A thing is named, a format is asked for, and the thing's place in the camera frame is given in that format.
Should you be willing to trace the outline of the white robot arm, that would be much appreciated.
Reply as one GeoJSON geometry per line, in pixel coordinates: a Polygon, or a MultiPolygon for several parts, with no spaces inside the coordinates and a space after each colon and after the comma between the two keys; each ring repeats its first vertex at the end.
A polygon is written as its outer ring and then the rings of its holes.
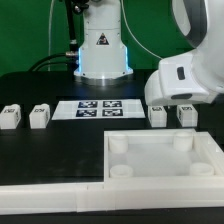
{"type": "MultiPolygon", "coordinates": [[[[76,79],[104,85],[128,77],[132,69],[120,35],[123,3],[87,1],[76,79]]],[[[171,6],[193,49],[159,62],[145,85],[146,104],[211,103],[224,95],[224,0],[171,0],[171,6]]]]}

